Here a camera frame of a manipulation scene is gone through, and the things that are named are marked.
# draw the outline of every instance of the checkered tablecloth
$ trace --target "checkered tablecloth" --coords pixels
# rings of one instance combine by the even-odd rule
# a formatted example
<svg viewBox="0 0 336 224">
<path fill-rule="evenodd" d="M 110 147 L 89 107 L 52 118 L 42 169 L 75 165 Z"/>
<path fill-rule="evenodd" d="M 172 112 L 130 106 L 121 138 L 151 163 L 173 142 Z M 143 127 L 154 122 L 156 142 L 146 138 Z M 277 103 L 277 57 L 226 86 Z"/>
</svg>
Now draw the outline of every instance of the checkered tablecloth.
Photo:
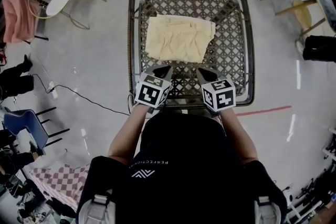
<svg viewBox="0 0 336 224">
<path fill-rule="evenodd" d="M 71 168 L 65 164 L 53 174 L 51 168 L 34 168 L 30 174 L 46 199 L 54 197 L 76 212 L 89 167 Z"/>
</svg>

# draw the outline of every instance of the cream cloth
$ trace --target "cream cloth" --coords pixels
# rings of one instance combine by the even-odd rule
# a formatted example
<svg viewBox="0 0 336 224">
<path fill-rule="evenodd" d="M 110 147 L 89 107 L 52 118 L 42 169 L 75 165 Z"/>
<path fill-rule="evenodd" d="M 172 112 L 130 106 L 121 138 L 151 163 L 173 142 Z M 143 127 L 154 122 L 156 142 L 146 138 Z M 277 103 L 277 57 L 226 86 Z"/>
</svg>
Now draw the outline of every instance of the cream cloth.
<svg viewBox="0 0 336 224">
<path fill-rule="evenodd" d="M 202 62 L 215 33 L 214 22 L 158 14 L 149 18 L 145 51 L 149 57 L 163 61 Z"/>
</svg>

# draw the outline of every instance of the black shirt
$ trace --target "black shirt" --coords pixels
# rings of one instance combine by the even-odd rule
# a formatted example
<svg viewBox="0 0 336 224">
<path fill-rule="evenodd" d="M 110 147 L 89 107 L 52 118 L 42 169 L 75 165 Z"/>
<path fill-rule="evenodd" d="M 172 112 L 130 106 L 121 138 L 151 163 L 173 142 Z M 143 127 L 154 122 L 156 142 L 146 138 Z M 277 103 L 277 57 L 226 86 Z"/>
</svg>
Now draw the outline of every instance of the black shirt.
<svg viewBox="0 0 336 224">
<path fill-rule="evenodd" d="M 93 159 L 78 211 L 113 189 L 117 223 L 254 223 L 254 200 L 286 200 L 263 165 L 243 165 L 222 126 L 201 116 L 160 113 L 146 124 L 140 152 L 126 168 Z"/>
</svg>

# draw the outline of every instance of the gray floor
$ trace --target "gray floor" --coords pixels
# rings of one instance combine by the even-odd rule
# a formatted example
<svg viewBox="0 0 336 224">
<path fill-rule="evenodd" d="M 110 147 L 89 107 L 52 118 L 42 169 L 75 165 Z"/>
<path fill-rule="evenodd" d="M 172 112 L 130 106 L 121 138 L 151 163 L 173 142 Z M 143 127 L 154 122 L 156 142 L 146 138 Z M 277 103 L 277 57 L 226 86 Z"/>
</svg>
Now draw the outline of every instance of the gray floor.
<svg viewBox="0 0 336 224">
<path fill-rule="evenodd" d="M 260 160 L 270 176 L 283 189 L 293 184 L 297 192 L 311 177 L 317 176 L 330 160 L 323 159 L 321 149 L 331 137 L 336 106 L 335 64 L 303 61 L 295 49 L 300 26 L 293 14 L 275 16 L 291 5 L 291 0 L 248 0 L 253 22 L 256 58 L 256 98 L 248 107 L 236 108 L 237 113 L 291 106 L 285 110 L 240 117 L 254 140 Z M 316 7 L 310 8 L 313 21 L 321 17 Z M 95 102 L 118 111 L 127 111 L 127 14 L 128 0 L 82 0 L 74 15 L 90 24 L 90 30 L 74 27 L 62 16 L 46 21 L 44 34 L 50 41 L 34 39 L 27 44 L 8 45 L 8 67 L 14 66 L 31 53 L 34 67 L 44 85 L 50 81 L 75 89 Z M 326 25 L 317 35 L 328 35 Z M 57 88 L 58 98 L 46 95 L 40 82 L 35 90 L 20 95 L 17 109 L 40 111 L 52 105 L 53 122 L 48 131 L 71 128 L 61 135 L 63 140 L 48 147 L 47 155 L 30 167 L 42 166 L 61 154 L 64 148 L 77 164 L 87 163 L 94 156 L 105 154 L 113 137 L 126 117 L 104 110 Z M 22 135 L 20 148 L 28 149 L 28 136 Z"/>
</svg>

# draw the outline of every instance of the blue chair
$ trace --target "blue chair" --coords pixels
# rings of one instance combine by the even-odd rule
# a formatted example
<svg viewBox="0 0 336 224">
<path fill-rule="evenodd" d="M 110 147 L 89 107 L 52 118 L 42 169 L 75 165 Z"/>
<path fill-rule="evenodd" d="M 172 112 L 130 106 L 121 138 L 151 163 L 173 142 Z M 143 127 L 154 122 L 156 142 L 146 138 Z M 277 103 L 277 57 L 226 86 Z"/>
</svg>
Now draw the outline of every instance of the blue chair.
<svg viewBox="0 0 336 224">
<path fill-rule="evenodd" d="M 47 134 L 42 124 L 50 120 L 47 119 L 41 122 L 37 116 L 47 113 L 54 109 L 56 108 L 51 108 L 51 109 L 41 111 L 39 113 L 35 113 L 31 109 L 10 111 L 8 108 L 6 108 L 6 111 L 8 113 L 5 113 L 3 125 L 5 126 L 6 129 L 8 129 L 14 135 L 18 135 L 20 131 L 22 131 L 23 129 L 27 129 L 27 131 L 34 138 L 38 148 L 43 149 L 46 146 L 49 146 L 51 144 L 54 144 L 62 140 L 62 138 L 59 138 L 55 141 L 47 143 L 50 137 L 54 137 L 56 135 L 68 132 L 70 130 L 70 129 L 66 129 L 66 130 L 51 134 L 51 135 Z"/>
</svg>

